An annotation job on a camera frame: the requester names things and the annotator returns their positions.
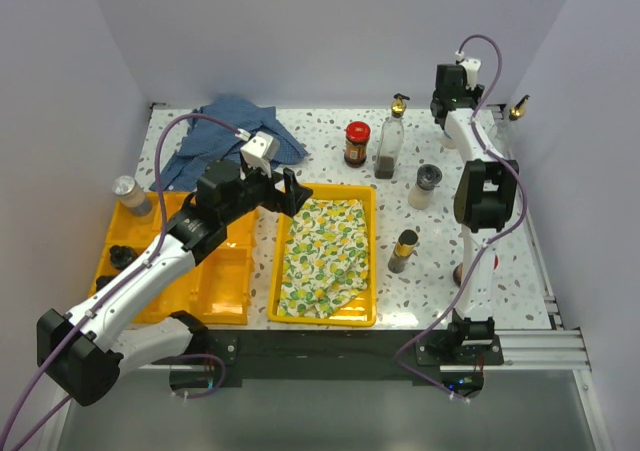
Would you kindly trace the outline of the black cap seasoning shaker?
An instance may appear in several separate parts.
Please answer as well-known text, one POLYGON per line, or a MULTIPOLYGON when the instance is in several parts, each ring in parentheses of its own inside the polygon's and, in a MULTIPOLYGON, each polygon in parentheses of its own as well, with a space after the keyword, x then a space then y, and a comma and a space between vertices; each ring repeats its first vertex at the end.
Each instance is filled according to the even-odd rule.
POLYGON ((95 289, 97 292, 106 287, 113 279, 115 275, 101 275, 95 281, 95 289))

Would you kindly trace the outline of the blue label spice jar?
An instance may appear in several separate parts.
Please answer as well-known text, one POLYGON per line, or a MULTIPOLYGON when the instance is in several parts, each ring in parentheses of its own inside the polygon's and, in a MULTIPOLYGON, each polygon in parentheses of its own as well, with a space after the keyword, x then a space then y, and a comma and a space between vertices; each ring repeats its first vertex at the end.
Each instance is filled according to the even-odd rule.
POLYGON ((134 177, 123 175, 112 184, 116 198, 136 217, 146 217, 153 211, 153 203, 134 177))

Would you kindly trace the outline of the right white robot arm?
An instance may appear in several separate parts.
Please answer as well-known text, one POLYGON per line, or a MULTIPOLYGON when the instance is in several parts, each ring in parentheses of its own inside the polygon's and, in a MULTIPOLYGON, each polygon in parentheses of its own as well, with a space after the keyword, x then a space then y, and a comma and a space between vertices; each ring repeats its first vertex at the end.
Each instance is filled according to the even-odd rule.
POLYGON ((481 61, 458 57, 437 66, 431 112, 459 152, 463 169, 454 196, 454 217, 461 225, 464 254, 461 296, 445 330, 428 338, 427 348, 439 364, 474 363, 484 353, 499 352, 493 319, 493 276, 497 243, 511 220, 518 170, 491 145, 474 112, 484 87, 478 83, 481 61))

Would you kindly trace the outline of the brown spice shaker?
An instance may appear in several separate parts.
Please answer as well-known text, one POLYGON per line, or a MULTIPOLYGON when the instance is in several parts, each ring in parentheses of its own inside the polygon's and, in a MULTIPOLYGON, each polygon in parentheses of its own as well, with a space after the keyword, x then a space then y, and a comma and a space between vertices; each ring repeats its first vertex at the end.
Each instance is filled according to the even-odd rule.
POLYGON ((123 271, 138 258, 136 250, 126 245, 113 245, 109 248, 109 261, 111 266, 123 271))

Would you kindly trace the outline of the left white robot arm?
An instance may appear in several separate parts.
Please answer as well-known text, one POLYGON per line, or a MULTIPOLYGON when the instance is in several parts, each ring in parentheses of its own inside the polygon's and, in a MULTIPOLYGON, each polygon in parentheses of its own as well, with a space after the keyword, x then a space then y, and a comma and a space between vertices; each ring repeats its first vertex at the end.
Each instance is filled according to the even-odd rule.
POLYGON ((38 366, 78 404, 89 406, 135 365, 173 356, 185 363, 200 361, 207 351, 206 332, 187 312, 172 313, 141 341, 121 335, 149 302, 227 239, 229 225, 257 207, 293 217, 312 194, 289 168, 272 172, 229 160, 212 162, 131 265, 67 313, 50 309, 39 318, 38 366))

